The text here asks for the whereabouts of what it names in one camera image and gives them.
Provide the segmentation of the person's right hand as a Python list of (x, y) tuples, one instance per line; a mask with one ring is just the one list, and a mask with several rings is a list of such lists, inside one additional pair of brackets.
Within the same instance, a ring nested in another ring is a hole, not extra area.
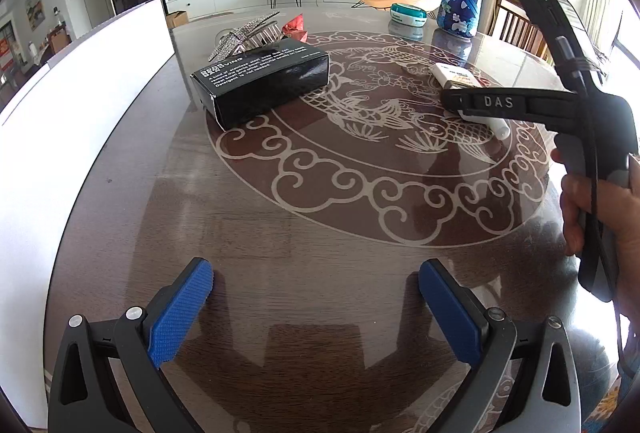
[[(576, 174), (565, 174), (561, 180), (560, 207), (567, 255), (577, 254), (585, 243), (580, 228), (579, 211), (590, 212), (591, 180)], [(630, 321), (630, 329), (639, 332), (639, 157), (629, 156), (629, 186), (598, 182), (598, 219), (615, 236), (618, 278), (616, 301), (620, 313)]]

